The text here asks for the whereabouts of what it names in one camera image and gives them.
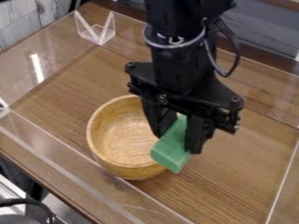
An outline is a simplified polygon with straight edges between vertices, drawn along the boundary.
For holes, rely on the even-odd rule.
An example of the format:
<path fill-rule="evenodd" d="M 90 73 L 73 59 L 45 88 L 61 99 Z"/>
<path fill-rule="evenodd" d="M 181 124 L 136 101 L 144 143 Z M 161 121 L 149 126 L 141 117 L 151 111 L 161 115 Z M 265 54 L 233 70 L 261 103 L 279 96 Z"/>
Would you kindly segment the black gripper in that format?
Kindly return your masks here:
<path fill-rule="evenodd" d="M 149 62 L 129 62 L 129 92 L 141 98 L 144 116 L 160 138 L 177 119 L 187 116 L 185 150 L 200 154 L 215 130 L 237 129 L 241 97 L 220 83 L 228 75 L 216 64 L 215 38 L 200 38 L 173 45 L 160 39 L 145 41 Z"/>

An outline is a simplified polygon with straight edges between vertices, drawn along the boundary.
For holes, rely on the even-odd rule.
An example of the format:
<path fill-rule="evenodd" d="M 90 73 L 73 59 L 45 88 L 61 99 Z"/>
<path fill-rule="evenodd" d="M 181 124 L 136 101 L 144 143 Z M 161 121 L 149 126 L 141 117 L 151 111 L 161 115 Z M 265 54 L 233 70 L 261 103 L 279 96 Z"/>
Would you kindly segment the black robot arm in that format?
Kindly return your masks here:
<path fill-rule="evenodd" d="M 144 115 L 156 137 L 187 116 L 184 149 L 201 152 L 216 130 L 233 134 L 244 100 L 221 82 L 240 61 L 239 38 L 221 15 L 233 0 L 144 0 L 147 21 L 143 38 L 149 62 L 129 62 L 128 91 L 141 98 Z M 216 62 L 217 36 L 224 34 L 235 50 L 235 62 L 223 71 Z"/>

